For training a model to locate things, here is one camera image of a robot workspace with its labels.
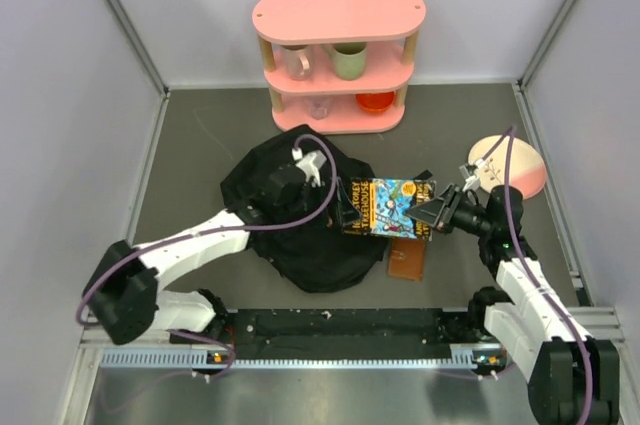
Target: gray table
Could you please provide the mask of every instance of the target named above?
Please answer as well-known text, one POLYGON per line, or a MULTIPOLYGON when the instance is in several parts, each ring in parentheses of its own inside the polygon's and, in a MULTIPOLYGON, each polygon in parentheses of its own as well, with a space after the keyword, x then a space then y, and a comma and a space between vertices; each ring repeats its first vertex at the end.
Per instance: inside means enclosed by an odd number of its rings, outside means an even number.
MULTIPOLYGON (((373 135, 332 138, 380 176, 412 177, 430 168, 440 184, 460 181, 471 145, 520 127, 509 85, 411 87, 402 123, 373 135)), ((156 240, 200 223, 222 207, 218 184, 253 146, 278 133, 265 90, 173 92, 144 199, 136 241, 156 240)), ((577 305, 544 194, 526 202, 526 235, 568 306, 577 305)), ((462 232, 429 243, 422 282, 387 276, 378 263, 364 282, 334 294, 306 294, 248 251, 183 277, 174 290, 209 288, 232 308, 450 307, 492 284, 476 239, 462 232)), ((160 370, 110 370, 98 386, 121 404, 160 370)), ((516 369, 498 382, 433 371, 236 371, 219 382, 174 377, 109 415, 94 394, 87 425, 349 424, 533 425, 525 381, 516 369)))

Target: shelf top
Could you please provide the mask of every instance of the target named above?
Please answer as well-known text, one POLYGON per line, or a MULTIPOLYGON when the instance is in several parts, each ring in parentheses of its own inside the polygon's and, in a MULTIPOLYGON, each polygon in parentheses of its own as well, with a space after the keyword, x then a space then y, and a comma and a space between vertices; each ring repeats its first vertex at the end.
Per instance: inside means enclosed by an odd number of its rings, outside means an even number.
POLYGON ((253 24, 283 45, 397 40, 420 28, 422 0, 261 0, 253 24))

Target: mug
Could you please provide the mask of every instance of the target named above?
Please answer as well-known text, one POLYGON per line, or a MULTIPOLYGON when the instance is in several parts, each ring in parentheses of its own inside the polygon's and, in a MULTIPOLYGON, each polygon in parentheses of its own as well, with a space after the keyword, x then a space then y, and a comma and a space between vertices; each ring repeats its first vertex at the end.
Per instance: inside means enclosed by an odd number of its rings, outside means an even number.
POLYGON ((355 80, 364 73, 367 64, 367 44, 365 42, 336 43, 331 48, 322 48, 331 57, 333 70, 343 80, 355 80))
POLYGON ((282 60, 287 74, 293 80, 306 80, 311 75, 311 47, 283 45, 282 60))

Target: shelf tier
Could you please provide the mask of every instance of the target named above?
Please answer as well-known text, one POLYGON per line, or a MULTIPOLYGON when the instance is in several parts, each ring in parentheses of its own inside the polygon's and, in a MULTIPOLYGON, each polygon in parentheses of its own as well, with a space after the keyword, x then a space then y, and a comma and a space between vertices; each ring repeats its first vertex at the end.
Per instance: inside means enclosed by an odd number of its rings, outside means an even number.
POLYGON ((342 80, 319 45, 313 46, 313 71, 307 80, 289 78, 280 50, 274 53, 276 69, 265 71, 269 85, 287 95, 335 95, 345 93, 390 92, 404 86, 413 73, 413 63, 402 63, 402 47, 395 42, 367 44, 367 68, 356 80, 342 80))
POLYGON ((283 97, 284 111, 273 112, 273 119, 281 130, 290 130, 307 124, 316 132, 334 133, 377 133, 395 127, 404 115, 404 105, 392 106, 382 113, 362 111, 353 95, 336 96, 329 115, 316 120, 309 115, 309 101, 303 97, 283 97))
POLYGON ((261 0, 258 35, 281 45, 397 40, 420 28, 422 0, 261 0))

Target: round plate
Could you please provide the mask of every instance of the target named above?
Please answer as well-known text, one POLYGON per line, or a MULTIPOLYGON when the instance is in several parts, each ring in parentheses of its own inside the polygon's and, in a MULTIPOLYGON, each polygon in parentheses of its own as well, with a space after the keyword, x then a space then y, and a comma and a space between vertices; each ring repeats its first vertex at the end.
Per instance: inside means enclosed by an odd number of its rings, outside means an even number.
MULTIPOLYGON (((469 163, 474 163, 495 144, 500 135, 483 138, 469 152, 469 163)), ((490 192, 496 185, 504 184, 504 165, 507 158, 505 138, 500 146, 489 156, 488 166, 480 172, 480 186, 490 192)), ((524 198, 531 198, 539 193, 547 181, 547 167, 540 154, 528 143, 516 138, 511 153, 510 185, 522 193, 524 198)))

